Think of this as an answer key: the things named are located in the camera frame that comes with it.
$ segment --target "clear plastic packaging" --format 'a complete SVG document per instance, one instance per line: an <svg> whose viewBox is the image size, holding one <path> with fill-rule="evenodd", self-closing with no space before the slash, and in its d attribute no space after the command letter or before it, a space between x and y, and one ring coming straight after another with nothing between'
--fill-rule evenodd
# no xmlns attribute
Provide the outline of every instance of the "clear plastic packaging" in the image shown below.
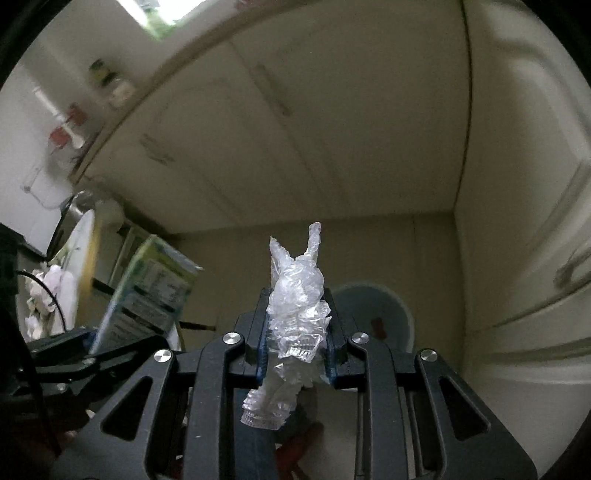
<svg viewBox="0 0 591 480"><path fill-rule="evenodd" d="M330 308L321 300L324 277L316 266L320 223L309 227L308 247L293 259L271 237L271 287L267 376L243 403L242 422L256 428L279 429L295 410L297 394L323 376L322 355Z"/></svg>

